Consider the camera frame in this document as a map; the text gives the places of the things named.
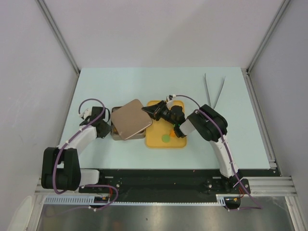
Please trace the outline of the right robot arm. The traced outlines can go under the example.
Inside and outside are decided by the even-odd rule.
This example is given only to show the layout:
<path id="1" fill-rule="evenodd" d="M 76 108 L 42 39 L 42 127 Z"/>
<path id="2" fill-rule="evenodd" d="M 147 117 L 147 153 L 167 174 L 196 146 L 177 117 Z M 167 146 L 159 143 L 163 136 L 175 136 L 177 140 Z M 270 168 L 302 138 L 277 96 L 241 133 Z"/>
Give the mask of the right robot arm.
<path id="1" fill-rule="evenodd" d="M 210 142 L 215 152 L 220 173 L 225 177 L 222 181 L 223 190 L 233 193 L 239 188 L 239 168 L 227 141 L 228 123 L 221 114 L 204 104 L 185 116 L 181 106 L 168 108 L 165 101 L 143 107 L 142 110 L 155 121 L 163 119 L 172 124 L 172 132 L 177 138 L 185 138 L 196 130 L 204 140 Z"/>

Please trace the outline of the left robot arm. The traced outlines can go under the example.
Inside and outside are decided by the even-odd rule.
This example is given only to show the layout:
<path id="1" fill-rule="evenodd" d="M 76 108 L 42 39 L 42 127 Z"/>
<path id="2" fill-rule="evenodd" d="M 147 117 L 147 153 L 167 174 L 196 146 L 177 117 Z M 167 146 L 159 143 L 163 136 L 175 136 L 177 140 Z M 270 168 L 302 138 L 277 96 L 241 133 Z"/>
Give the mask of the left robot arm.
<path id="1" fill-rule="evenodd" d="M 48 147 L 43 153 L 41 185 L 44 189 L 53 189 L 56 194 L 75 191 L 87 185 L 95 191 L 106 188 L 106 180 L 97 170 L 82 171 L 79 155 L 98 138 L 105 138 L 111 132 L 111 126 L 105 119 L 104 107 L 94 106 L 87 109 L 81 118 L 77 134 L 66 141 L 62 147 Z"/>

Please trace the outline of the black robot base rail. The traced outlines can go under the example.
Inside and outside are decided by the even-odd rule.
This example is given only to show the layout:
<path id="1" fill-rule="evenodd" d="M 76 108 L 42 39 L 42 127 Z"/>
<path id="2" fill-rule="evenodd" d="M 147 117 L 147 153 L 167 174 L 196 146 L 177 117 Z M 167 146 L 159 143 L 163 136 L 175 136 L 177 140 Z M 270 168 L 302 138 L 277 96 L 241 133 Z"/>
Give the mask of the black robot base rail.
<path id="1" fill-rule="evenodd" d="M 247 179 L 227 179 L 214 170 L 99 169 L 95 186 L 80 193 L 109 193 L 105 185 L 118 190 L 118 202 L 137 203 L 208 203 L 217 194 L 227 196 L 249 192 Z"/>

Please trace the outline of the metal tongs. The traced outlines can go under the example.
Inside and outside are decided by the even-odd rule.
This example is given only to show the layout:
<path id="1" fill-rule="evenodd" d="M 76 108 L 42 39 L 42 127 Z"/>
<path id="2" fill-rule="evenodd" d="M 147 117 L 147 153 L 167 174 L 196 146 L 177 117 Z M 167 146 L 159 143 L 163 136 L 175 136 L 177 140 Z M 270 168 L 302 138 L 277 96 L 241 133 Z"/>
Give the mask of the metal tongs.
<path id="1" fill-rule="evenodd" d="M 208 105 L 216 108 L 222 93 L 226 76 L 214 77 L 204 74 L 204 86 Z"/>

